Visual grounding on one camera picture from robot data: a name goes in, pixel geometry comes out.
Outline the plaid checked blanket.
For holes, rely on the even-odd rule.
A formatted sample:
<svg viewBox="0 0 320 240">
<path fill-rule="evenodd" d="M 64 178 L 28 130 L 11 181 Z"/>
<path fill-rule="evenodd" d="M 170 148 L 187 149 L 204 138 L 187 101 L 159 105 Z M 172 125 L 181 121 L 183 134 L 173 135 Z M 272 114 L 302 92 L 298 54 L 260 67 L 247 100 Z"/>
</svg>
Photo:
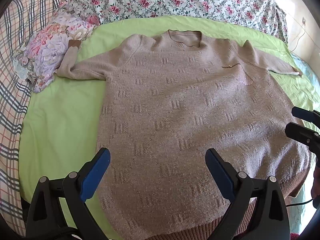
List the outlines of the plaid checked blanket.
<svg viewBox="0 0 320 240">
<path fill-rule="evenodd" d="M 18 172 L 22 122 L 31 89 L 14 71 L 14 54 L 45 27 L 67 0 L 11 0 L 1 15 L 1 216 L 25 234 Z"/>
</svg>

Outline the purple pink floral pillow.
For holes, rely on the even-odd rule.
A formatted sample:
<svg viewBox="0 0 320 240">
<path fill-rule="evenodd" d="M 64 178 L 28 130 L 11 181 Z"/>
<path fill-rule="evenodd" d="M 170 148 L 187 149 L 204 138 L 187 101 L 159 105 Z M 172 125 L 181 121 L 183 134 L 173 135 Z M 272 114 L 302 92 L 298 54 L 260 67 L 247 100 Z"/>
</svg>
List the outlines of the purple pink floral pillow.
<svg viewBox="0 0 320 240">
<path fill-rule="evenodd" d="M 34 93 L 43 91 L 54 81 L 54 73 L 64 58 L 69 41 L 81 42 L 89 38 L 99 24 L 97 16 L 84 20 L 61 10 L 13 55 L 15 73 L 30 83 Z"/>
</svg>

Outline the beige knitted sweater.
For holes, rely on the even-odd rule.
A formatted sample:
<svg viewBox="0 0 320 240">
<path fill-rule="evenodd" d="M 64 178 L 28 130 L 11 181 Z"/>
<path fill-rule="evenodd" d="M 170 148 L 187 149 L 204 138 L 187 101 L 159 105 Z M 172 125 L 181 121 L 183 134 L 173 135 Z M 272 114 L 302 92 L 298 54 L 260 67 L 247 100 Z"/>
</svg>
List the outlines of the beige knitted sweater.
<svg viewBox="0 0 320 240">
<path fill-rule="evenodd" d="M 296 196 L 310 170 L 307 147 L 289 139 L 292 102 L 272 73 L 281 59 L 199 31 L 135 34 L 84 61 L 70 47 L 57 74 L 106 82 L 97 148 L 111 153 L 98 187 L 122 239 L 204 239 L 223 216 L 206 150 L 252 178 L 275 176 Z"/>
</svg>

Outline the white pink floral quilt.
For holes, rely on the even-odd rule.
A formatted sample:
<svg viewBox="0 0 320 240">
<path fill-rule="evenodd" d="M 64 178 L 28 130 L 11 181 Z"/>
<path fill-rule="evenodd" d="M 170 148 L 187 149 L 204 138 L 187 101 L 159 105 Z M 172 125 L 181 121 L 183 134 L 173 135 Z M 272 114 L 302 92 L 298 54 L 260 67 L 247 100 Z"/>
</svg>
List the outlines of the white pink floral quilt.
<svg viewBox="0 0 320 240">
<path fill-rule="evenodd" d="M 274 0 L 68 0 L 66 7 L 95 24 L 189 16 L 240 25 L 288 42 L 286 14 Z"/>
</svg>

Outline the light green bed sheet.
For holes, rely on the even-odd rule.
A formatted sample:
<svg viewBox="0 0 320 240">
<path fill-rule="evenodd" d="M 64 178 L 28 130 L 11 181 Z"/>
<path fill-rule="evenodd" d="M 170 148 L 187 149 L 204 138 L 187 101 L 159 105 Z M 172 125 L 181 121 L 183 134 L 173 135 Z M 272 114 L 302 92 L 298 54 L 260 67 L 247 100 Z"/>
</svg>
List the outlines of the light green bed sheet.
<svg viewBox="0 0 320 240">
<path fill-rule="evenodd" d="M 199 31 L 205 36 L 228 39 L 239 45 L 248 41 L 254 48 L 296 69 L 287 47 L 275 37 L 233 24 L 184 16 L 131 19 L 101 25 L 77 48 L 76 59 L 80 62 L 110 51 L 135 34 L 154 37 L 168 30 Z M 298 71 L 298 75 L 291 76 L 274 72 L 272 77 L 289 97 L 292 107 L 319 109 L 319 94 L 302 73 Z M 48 88 L 31 97 L 20 142 L 20 179 L 25 200 L 31 201 L 41 176 L 64 177 L 91 160 L 100 149 L 97 148 L 97 135 L 105 92 L 104 80 L 58 76 Z M 105 216 L 98 190 L 89 200 L 88 208 L 106 237 L 122 239 Z"/>
</svg>

